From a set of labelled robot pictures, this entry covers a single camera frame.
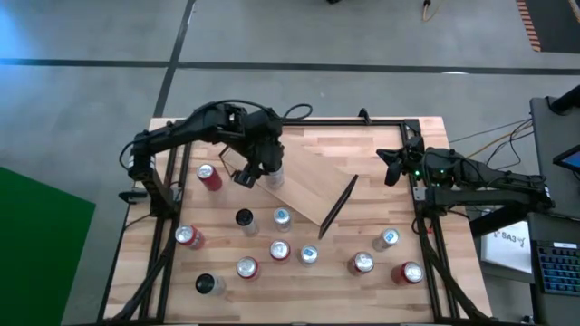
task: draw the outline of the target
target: butcher block tabletop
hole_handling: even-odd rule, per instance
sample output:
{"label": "butcher block tabletop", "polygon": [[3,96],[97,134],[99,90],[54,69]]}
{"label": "butcher block tabletop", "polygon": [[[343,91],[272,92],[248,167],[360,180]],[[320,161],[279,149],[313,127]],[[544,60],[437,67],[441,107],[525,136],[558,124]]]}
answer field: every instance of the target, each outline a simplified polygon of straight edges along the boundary
{"label": "butcher block tabletop", "polygon": [[[441,117],[417,118],[426,147],[448,148]],[[168,120],[153,119],[156,129]],[[402,177],[395,187],[386,187],[386,165],[376,149],[401,147],[399,127],[385,126],[301,126],[284,127],[305,149],[327,158],[341,171],[358,174],[354,190],[322,240],[319,226],[292,209],[292,230],[276,231],[272,215],[285,206],[260,187],[247,189],[227,180],[218,155],[223,144],[197,141],[191,150],[188,180],[183,193],[181,223],[192,224],[206,237],[200,250],[178,245],[173,262],[165,322],[177,323],[364,323],[433,321],[427,281],[407,286],[395,284],[391,269],[407,261],[423,266],[419,237],[411,231],[415,217],[409,182]],[[181,162],[178,151],[175,176]],[[157,155],[157,169],[165,174],[168,152]],[[196,177],[196,168],[212,164],[224,179],[217,192],[208,192]],[[237,210],[254,213],[259,234],[244,236],[236,224]],[[149,203],[130,208],[127,223],[149,213]],[[163,245],[169,236],[166,222]],[[469,222],[463,216],[448,214],[441,226],[453,277],[465,294],[487,315],[491,315]],[[372,239],[387,227],[396,228],[401,238],[382,253],[372,249]],[[112,278],[105,318],[116,314],[143,281],[150,256],[155,218],[148,217],[129,227]],[[287,264],[275,264],[269,246],[276,239],[286,240],[293,252]],[[295,255],[303,245],[315,245],[319,259],[304,267]],[[346,262],[357,252],[372,254],[375,266],[362,276],[351,275]],[[248,282],[237,276],[237,261],[252,256],[261,275]],[[204,296],[195,288],[202,273],[222,276],[227,290],[221,296]],[[151,314],[157,310],[160,279],[153,289]],[[441,309],[449,316],[442,280],[437,275]]]}

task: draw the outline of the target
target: black metal stand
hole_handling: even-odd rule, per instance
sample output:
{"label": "black metal stand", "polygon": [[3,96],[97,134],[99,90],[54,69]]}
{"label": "black metal stand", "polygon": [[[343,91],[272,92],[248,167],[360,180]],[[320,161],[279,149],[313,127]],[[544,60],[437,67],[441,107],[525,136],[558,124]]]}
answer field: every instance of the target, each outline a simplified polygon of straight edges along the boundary
{"label": "black metal stand", "polygon": [[[371,120],[366,110],[361,110],[359,113],[360,119],[352,119],[352,120],[319,120],[319,119],[308,119],[308,120],[297,120],[297,121],[288,121],[285,123],[286,126],[391,126],[391,127],[399,127],[401,131],[401,138],[403,141],[410,138],[409,133],[412,132],[413,136],[420,136],[421,135],[421,127],[418,120]],[[183,154],[183,160],[181,164],[181,171],[179,173],[179,186],[181,188],[185,187],[187,181],[187,171],[189,167],[189,152],[191,151],[191,144],[186,145]],[[166,186],[171,184],[171,176],[173,174],[173,166],[175,162],[176,150],[172,149],[169,153],[169,164],[168,170],[165,176],[164,184]],[[353,186],[356,181],[356,177],[351,182]],[[459,285],[455,282],[455,280],[451,277],[450,274],[450,264],[449,259],[447,256],[447,252],[445,250],[445,241],[443,239],[443,233],[440,225],[440,220],[437,216],[427,216],[431,218],[432,221],[432,229],[433,234],[435,237],[435,242],[437,245],[437,252],[431,247],[429,238],[427,237],[427,227],[425,226],[425,216],[422,216],[418,209],[418,199],[415,196],[414,189],[417,187],[417,180],[414,176],[409,177],[409,182],[411,186],[411,192],[413,192],[413,204],[415,207],[415,215],[417,218],[417,226],[419,229],[420,234],[420,246],[423,255],[423,264],[425,267],[425,276],[426,281],[429,289],[429,296],[430,296],[430,303],[431,309],[433,313],[433,319],[435,323],[438,324],[445,324],[445,325],[518,325],[515,323],[510,322],[500,322],[494,321],[489,317],[485,316],[483,313],[477,310],[475,305],[469,300],[469,298],[465,295],[465,293],[459,288]],[[350,192],[352,191],[353,187],[349,185],[344,192],[344,198],[348,198]],[[180,218],[180,211],[181,211],[181,199],[177,202],[178,205],[178,213],[171,217],[171,227],[170,232],[174,232],[175,229],[179,225],[179,218]],[[336,212],[331,212],[329,216],[334,217],[336,216]],[[165,311],[167,307],[167,299],[169,295],[169,282],[171,277],[171,267],[173,265],[173,255],[175,252],[175,239],[171,236],[166,244],[165,248],[161,252],[160,256],[157,257],[157,253],[160,250],[160,239],[161,234],[163,232],[164,220],[160,217],[155,227],[155,232],[153,234],[153,245],[151,247],[151,254],[150,254],[150,263],[148,266],[148,273],[139,287],[139,289],[135,292],[133,297],[127,302],[123,310],[119,314],[117,314],[112,319],[103,319],[104,314],[104,307],[106,306],[108,297],[109,297],[109,290],[111,288],[112,276],[115,270],[116,260],[119,254],[119,249],[122,241],[122,235],[120,240],[120,245],[117,249],[117,254],[115,255],[115,262],[113,263],[113,267],[111,268],[111,274],[109,277],[109,284],[107,286],[107,290],[103,297],[101,303],[101,312],[99,315],[99,319],[96,323],[90,325],[152,325],[152,324],[162,324],[165,319]],[[435,274],[433,272],[433,268],[437,270],[441,279],[446,285],[446,296],[447,302],[449,305],[449,313],[450,317],[442,316],[441,307],[440,307],[440,299],[439,293],[437,291],[437,284],[435,280]],[[159,276],[160,271],[164,270],[162,276],[162,282],[160,285],[160,296],[159,296],[159,304],[157,308],[157,314],[155,317],[149,316],[149,306],[150,306],[150,291],[151,287],[155,281],[155,279]],[[459,318],[459,308],[458,302],[469,316],[469,319],[461,319]],[[132,315],[137,310],[138,306],[140,305],[139,311],[139,318],[135,320],[131,320]]]}

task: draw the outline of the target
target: can lid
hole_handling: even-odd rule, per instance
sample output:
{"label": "can lid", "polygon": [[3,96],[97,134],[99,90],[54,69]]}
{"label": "can lid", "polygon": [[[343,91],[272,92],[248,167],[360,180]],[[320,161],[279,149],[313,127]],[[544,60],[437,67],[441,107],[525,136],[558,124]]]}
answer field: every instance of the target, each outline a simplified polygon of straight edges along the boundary
{"label": "can lid", "polygon": [[290,221],[290,213],[285,208],[278,208],[274,212],[274,221],[278,224],[286,224]]}
{"label": "can lid", "polygon": [[191,227],[191,225],[182,225],[175,230],[175,239],[179,243],[185,244],[187,241],[191,240],[193,234],[193,227]]}
{"label": "can lid", "polygon": [[270,245],[270,254],[275,259],[284,259],[290,254],[290,245],[284,240],[275,240]]}
{"label": "can lid", "polygon": [[356,264],[356,268],[361,272],[370,272],[372,271],[372,268],[374,268],[372,256],[366,252],[356,254],[354,257],[354,264]]}
{"label": "can lid", "polygon": [[196,289],[201,294],[208,294],[216,286],[216,279],[208,273],[201,274],[196,280]]}
{"label": "can lid", "polygon": [[305,263],[314,263],[318,260],[318,249],[313,245],[305,245],[302,247],[300,255]]}
{"label": "can lid", "polygon": [[423,269],[415,262],[405,264],[405,277],[411,283],[419,283],[423,279]]}
{"label": "can lid", "polygon": [[237,262],[237,273],[242,277],[252,277],[256,269],[257,263],[252,257],[244,257]]}
{"label": "can lid", "polygon": [[395,229],[386,229],[382,233],[382,238],[389,245],[394,245],[399,241],[399,231]]}
{"label": "can lid", "polygon": [[209,164],[204,164],[198,168],[198,177],[208,178],[211,177],[212,173],[214,173],[214,167]]}
{"label": "can lid", "polygon": [[253,220],[254,215],[249,209],[242,208],[236,213],[236,223],[238,223],[240,226],[249,225]]}

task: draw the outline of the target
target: blue keyboard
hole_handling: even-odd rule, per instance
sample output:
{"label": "blue keyboard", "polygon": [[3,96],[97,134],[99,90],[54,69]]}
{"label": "blue keyboard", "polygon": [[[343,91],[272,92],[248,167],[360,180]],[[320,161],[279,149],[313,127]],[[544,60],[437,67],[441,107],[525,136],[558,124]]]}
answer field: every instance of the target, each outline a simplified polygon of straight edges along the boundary
{"label": "blue keyboard", "polygon": [[542,292],[580,296],[580,246],[548,241],[534,241],[534,245]]}

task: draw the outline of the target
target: green backdrop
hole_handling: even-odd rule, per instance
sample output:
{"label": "green backdrop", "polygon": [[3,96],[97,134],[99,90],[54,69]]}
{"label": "green backdrop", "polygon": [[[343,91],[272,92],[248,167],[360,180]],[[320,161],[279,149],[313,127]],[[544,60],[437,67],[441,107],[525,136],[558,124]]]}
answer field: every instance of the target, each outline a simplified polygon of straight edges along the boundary
{"label": "green backdrop", "polygon": [[0,168],[3,325],[60,325],[95,205]]}

